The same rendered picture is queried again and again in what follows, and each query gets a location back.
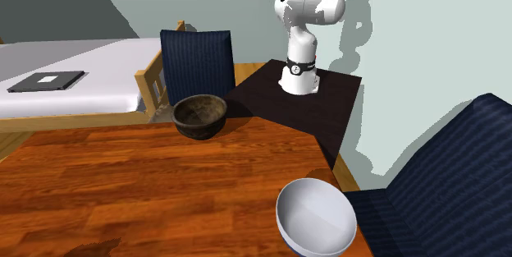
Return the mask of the dark blue striped chair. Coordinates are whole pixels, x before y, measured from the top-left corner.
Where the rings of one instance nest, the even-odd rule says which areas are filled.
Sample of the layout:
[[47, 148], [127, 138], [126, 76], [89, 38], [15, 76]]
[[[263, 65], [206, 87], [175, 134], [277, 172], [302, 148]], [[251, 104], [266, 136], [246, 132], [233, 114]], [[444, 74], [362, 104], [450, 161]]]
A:
[[387, 188], [346, 197], [374, 257], [512, 257], [512, 104], [478, 96]]
[[235, 88], [231, 32], [160, 32], [162, 68], [171, 106], [196, 94], [225, 96]]

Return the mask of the dark robot stand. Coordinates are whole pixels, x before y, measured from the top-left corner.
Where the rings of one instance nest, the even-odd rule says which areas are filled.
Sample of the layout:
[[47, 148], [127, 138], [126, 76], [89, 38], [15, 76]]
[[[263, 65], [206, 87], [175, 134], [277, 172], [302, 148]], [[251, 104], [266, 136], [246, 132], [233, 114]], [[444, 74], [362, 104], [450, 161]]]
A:
[[261, 117], [306, 132], [317, 142], [332, 168], [344, 139], [361, 78], [317, 69], [318, 92], [286, 93], [278, 84], [283, 61], [271, 60], [231, 90], [224, 99], [228, 117]]

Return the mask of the dark brown bowl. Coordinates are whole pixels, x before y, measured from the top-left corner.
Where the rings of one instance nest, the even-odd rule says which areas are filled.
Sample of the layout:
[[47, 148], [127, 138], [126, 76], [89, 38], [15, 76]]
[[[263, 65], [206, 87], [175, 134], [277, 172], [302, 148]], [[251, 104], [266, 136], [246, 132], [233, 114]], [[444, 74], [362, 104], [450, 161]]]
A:
[[227, 104], [220, 97], [198, 94], [176, 103], [171, 119], [182, 135], [194, 140], [207, 140], [224, 127], [226, 111]]

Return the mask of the wooden table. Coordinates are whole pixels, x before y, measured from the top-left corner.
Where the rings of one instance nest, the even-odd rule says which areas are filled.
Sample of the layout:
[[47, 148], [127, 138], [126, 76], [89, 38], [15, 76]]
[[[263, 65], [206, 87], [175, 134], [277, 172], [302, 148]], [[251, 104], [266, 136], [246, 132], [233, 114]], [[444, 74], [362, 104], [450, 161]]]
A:
[[0, 162], [0, 257], [295, 257], [290, 181], [335, 178], [316, 139], [259, 117], [38, 131]]

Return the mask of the white bowl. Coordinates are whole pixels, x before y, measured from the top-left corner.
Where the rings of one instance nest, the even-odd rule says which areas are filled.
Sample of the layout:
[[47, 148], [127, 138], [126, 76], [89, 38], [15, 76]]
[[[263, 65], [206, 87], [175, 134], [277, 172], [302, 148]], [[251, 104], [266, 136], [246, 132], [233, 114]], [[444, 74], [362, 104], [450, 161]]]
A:
[[281, 238], [302, 257], [338, 257], [353, 243], [357, 218], [345, 195], [333, 185], [300, 178], [277, 197], [276, 222]]

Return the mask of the black flat book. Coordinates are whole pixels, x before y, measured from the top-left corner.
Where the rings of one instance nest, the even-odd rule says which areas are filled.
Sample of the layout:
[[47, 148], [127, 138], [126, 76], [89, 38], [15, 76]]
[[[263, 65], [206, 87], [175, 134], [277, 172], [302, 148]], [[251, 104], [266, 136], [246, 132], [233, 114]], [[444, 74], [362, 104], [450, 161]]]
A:
[[8, 88], [9, 93], [65, 90], [85, 75], [84, 71], [36, 72]]

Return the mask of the white bed with wooden frame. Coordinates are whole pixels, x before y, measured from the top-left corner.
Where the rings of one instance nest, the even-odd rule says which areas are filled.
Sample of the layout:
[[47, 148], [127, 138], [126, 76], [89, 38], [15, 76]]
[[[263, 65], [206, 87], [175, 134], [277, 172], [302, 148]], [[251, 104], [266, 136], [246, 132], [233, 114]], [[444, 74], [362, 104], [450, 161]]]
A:
[[[136, 74], [159, 77], [159, 38], [0, 44], [0, 133], [144, 124], [155, 107]], [[83, 71], [64, 90], [10, 93], [34, 73]]]

